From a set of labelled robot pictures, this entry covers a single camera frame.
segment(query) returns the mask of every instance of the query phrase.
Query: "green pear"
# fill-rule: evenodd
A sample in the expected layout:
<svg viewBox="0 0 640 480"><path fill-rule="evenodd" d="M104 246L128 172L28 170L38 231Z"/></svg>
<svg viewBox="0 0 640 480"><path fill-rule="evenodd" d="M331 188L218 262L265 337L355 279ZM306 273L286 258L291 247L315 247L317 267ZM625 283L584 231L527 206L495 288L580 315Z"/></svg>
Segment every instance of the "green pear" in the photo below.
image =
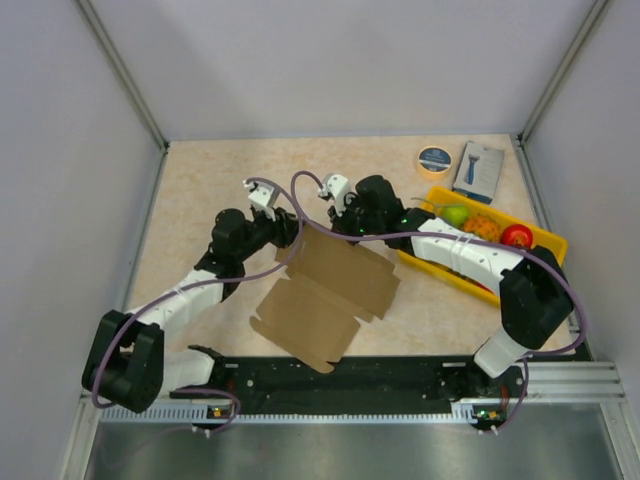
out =
<svg viewBox="0 0 640 480"><path fill-rule="evenodd" d="M469 209L464 205L444 207L438 215L452 227L460 228L462 224L469 218Z"/></svg>

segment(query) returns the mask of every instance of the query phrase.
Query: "white wall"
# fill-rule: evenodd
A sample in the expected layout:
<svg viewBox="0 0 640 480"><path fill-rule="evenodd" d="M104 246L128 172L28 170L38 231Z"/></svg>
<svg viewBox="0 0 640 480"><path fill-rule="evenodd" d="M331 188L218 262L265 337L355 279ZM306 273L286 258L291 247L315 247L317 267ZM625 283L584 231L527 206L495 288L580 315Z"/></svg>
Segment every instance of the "white wall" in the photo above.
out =
<svg viewBox="0 0 640 480"><path fill-rule="evenodd" d="M640 418L640 2L616 0L530 146L591 341Z"/></svg>
<svg viewBox="0 0 640 480"><path fill-rule="evenodd" d="M593 0L94 0L171 140L519 132Z"/></svg>
<svg viewBox="0 0 640 480"><path fill-rule="evenodd" d="M68 0L0 17L0 478L60 468L159 156Z"/></svg>

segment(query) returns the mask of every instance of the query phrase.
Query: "beige table surface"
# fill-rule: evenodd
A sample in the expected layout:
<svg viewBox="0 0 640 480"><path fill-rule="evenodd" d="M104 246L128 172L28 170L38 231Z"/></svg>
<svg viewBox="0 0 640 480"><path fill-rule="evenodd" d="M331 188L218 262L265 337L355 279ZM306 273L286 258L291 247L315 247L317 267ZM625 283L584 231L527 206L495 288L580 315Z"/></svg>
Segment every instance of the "beige table surface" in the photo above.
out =
<svg viewBox="0 0 640 480"><path fill-rule="evenodd" d="M294 172L311 170L347 176L352 186L368 175L382 174L405 206L418 206L434 185L451 187L453 171L464 145L474 140L505 150L500 184L492 206L527 222L535 222L520 169L508 135L447 135L357 138L296 138L174 142L171 144L138 270L131 306L157 297L175 285L205 252L216 214L235 207L250 217L242 181L270 178L288 189ZM427 145L445 148L453 168L441 182L430 182L414 170L414 160ZM312 218L328 225L329 204L316 197L310 180L300 183L302 205ZM285 199L279 205L292 211ZM500 312L428 274L399 263L396 252L381 242L366 244L397 263L401 279L384 320L362 327L347 355L471 354L500 325ZM245 263L247 273L273 266L269 245ZM286 355L255 333L249 317L280 274L245 282L224 303L204 312L172 343L212 347L223 355ZM545 349L571 341L566 322Z"/></svg>

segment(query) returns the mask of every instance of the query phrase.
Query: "flattened cardboard box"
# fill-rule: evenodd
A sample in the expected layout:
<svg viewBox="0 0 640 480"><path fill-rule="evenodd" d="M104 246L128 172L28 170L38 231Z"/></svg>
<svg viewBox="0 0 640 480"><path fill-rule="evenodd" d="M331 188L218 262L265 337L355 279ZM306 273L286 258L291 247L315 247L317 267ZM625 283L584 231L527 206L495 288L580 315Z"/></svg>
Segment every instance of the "flattened cardboard box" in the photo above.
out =
<svg viewBox="0 0 640 480"><path fill-rule="evenodd" d="M278 251L276 260L286 256ZM360 323L384 318L400 280L394 264L305 227L300 251L251 317L253 329L320 373L333 371Z"/></svg>

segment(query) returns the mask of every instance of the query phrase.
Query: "masking tape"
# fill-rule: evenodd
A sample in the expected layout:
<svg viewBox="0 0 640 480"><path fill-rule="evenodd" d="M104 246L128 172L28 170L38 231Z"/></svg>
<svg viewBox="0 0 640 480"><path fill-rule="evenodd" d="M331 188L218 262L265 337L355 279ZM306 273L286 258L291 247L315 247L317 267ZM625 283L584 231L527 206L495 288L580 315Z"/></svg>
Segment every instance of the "masking tape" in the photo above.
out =
<svg viewBox="0 0 640 480"><path fill-rule="evenodd" d="M420 151L415 167L427 180L442 180L451 170L451 155L440 147L425 147Z"/></svg>

